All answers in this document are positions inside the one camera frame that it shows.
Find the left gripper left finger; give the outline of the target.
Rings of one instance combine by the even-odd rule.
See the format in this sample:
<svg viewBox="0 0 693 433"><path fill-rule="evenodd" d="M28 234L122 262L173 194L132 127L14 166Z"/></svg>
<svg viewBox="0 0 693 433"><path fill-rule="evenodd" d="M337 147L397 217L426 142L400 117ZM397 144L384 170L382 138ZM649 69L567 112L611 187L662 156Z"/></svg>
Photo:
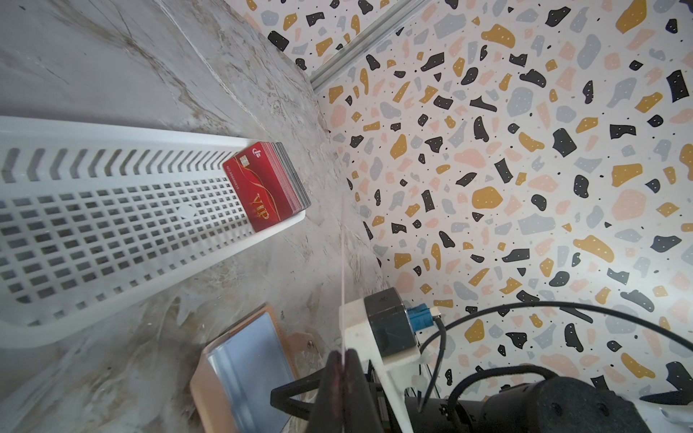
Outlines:
<svg viewBox="0 0 693 433"><path fill-rule="evenodd" d="M308 433L339 433L343 431L343 379L342 355L339 351L333 351L328 356L327 364L323 369L318 394L310 411L306 429Z"/></svg>

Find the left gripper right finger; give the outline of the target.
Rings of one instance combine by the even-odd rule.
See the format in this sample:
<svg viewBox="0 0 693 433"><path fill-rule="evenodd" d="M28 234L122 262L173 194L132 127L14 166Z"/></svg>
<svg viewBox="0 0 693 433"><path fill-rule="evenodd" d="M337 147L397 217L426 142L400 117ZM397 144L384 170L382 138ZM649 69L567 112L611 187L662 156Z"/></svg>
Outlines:
<svg viewBox="0 0 693 433"><path fill-rule="evenodd" d="M375 401L357 351L345 353L343 373L343 420L346 433L383 433Z"/></svg>

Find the tan leather card holder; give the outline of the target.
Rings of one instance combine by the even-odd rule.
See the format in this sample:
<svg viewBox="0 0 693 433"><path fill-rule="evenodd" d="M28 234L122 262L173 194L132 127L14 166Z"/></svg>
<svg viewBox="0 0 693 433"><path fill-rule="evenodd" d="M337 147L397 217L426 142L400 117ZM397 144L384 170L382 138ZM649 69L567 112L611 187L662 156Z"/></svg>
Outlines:
<svg viewBox="0 0 693 433"><path fill-rule="evenodd" d="M264 304L201 352L189 388L206 432L281 432L290 416L270 404L271 391L299 378L296 359L315 354L310 334L286 334Z"/></svg>

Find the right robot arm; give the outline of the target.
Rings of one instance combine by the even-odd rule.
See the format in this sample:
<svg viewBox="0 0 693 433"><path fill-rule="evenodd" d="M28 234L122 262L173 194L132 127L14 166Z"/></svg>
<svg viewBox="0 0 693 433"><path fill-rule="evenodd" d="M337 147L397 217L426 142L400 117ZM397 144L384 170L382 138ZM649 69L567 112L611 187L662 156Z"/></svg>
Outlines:
<svg viewBox="0 0 693 433"><path fill-rule="evenodd" d="M445 399L418 412L405 399L415 432L691 432L690 405L630 400L572 378L507 388L483 402L458 400L455 425Z"/></svg>

